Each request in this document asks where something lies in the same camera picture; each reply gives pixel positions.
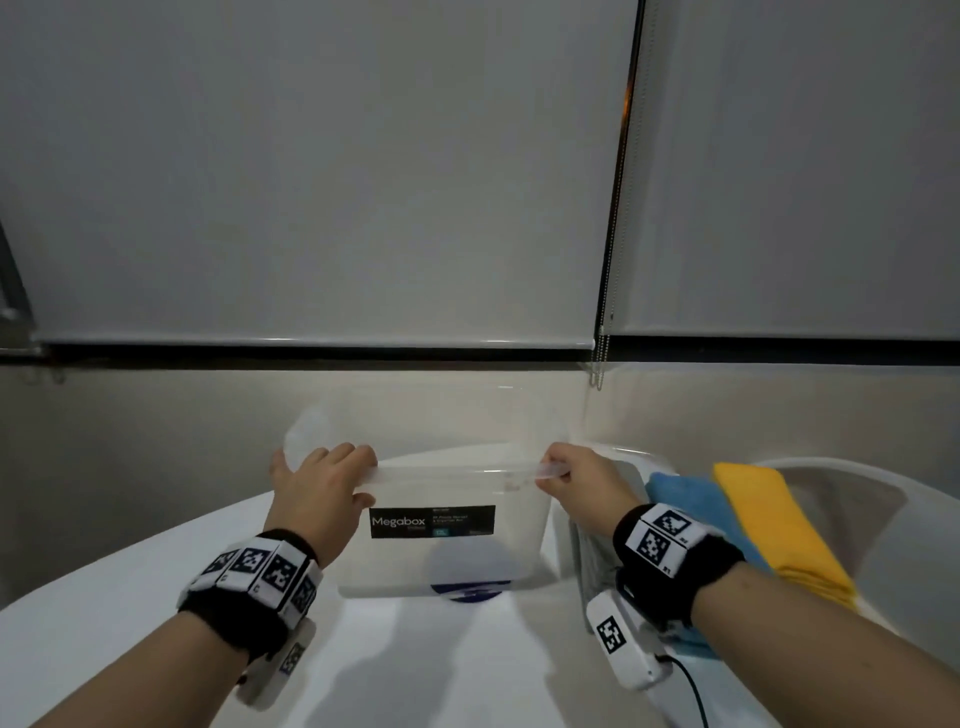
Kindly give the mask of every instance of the person's left forearm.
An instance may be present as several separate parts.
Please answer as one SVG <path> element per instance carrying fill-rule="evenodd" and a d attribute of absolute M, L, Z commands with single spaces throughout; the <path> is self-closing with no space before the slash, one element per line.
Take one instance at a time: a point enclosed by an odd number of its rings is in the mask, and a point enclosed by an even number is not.
<path fill-rule="evenodd" d="M 35 728 L 203 728 L 247 666 L 247 653 L 182 612 L 80 687 Z"/>

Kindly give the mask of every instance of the white electronic device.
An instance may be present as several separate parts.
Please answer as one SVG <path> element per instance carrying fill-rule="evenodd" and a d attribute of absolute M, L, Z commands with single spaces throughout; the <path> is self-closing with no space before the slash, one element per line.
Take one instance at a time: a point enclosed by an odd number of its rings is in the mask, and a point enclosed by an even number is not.
<path fill-rule="evenodd" d="M 657 660 L 666 650 L 656 630 L 616 590 L 607 589 L 590 600 L 587 621 L 617 682 L 627 690 L 645 691 L 672 672 L 670 663 Z"/>
<path fill-rule="evenodd" d="M 237 700 L 257 711 L 270 708 L 297 668 L 315 634 L 317 625 L 313 620 L 301 619 L 300 624 L 291 630 L 287 642 L 272 659 L 268 660 L 264 656 L 247 667 L 247 671 L 240 678 Z"/>

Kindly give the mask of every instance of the black cable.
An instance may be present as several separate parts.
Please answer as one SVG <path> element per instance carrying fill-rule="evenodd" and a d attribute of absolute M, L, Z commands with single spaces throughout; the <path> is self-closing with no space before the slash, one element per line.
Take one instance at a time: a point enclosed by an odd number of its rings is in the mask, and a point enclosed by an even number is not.
<path fill-rule="evenodd" d="M 684 667 L 684 664 L 673 655 L 657 655 L 657 662 L 673 663 L 684 671 L 684 675 L 686 675 L 686 679 L 690 681 L 690 687 L 693 689 L 693 696 L 697 698 L 697 707 L 700 709 L 700 719 L 704 722 L 704 728 L 709 728 L 709 723 L 707 723 L 707 711 L 704 710 L 704 701 L 700 699 L 700 691 L 697 690 L 697 684 L 693 682 L 693 677 L 690 676 L 690 673 L 687 671 L 686 667 Z"/>

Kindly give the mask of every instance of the box label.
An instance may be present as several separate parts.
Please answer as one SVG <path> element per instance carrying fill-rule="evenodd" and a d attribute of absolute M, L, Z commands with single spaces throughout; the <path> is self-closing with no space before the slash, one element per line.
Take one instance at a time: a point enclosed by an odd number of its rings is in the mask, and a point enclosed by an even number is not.
<path fill-rule="evenodd" d="M 373 539 L 445 539 L 489 536 L 493 533 L 493 505 L 456 508 L 371 508 Z"/>

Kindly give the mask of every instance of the blue towel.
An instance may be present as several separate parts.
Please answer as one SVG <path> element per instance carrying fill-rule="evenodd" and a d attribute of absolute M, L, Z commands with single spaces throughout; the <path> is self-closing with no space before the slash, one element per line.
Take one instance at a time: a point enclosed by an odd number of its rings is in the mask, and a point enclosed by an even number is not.
<path fill-rule="evenodd" d="M 727 496 L 716 483 L 702 477 L 653 473 L 647 481 L 646 491 L 650 502 L 675 506 L 697 521 L 719 528 L 724 532 L 727 541 L 743 551 L 743 557 L 748 564 L 773 573 L 756 550 L 756 546 L 743 532 Z M 676 639 L 674 648 L 678 652 L 716 658 L 716 654 L 707 645 L 707 640 L 697 629 L 683 629 Z"/>

